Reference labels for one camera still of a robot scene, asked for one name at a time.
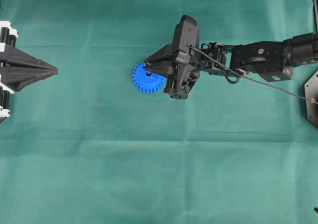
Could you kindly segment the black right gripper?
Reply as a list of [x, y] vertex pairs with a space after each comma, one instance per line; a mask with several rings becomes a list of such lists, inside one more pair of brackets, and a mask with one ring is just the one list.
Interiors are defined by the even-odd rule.
[[195, 19], [183, 15], [175, 27], [172, 44], [145, 59], [147, 71], [168, 75], [164, 92], [173, 99], [187, 99], [200, 76], [199, 70], [191, 64], [191, 60], [198, 57], [192, 48], [199, 48], [199, 29]]

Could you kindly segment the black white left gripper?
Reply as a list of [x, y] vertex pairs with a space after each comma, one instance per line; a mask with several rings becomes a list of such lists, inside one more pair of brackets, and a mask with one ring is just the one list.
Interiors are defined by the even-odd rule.
[[24, 87], [58, 74], [58, 69], [17, 48], [19, 34], [10, 21], [0, 22], [0, 122], [10, 116], [9, 97]]

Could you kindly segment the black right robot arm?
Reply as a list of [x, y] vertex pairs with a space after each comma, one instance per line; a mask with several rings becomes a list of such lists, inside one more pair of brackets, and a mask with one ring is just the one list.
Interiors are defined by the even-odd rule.
[[291, 80], [296, 67], [317, 63], [318, 35], [308, 33], [282, 42], [262, 41], [246, 45], [199, 44], [194, 18], [183, 15], [172, 43], [145, 59], [144, 69], [166, 78], [164, 92], [173, 99], [187, 99], [201, 72], [223, 76], [236, 84], [247, 74], [271, 82]]

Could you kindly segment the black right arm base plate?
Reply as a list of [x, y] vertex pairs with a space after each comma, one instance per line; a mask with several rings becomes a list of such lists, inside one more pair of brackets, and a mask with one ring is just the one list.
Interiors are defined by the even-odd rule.
[[318, 128], [318, 72], [316, 71], [304, 84], [307, 119]]

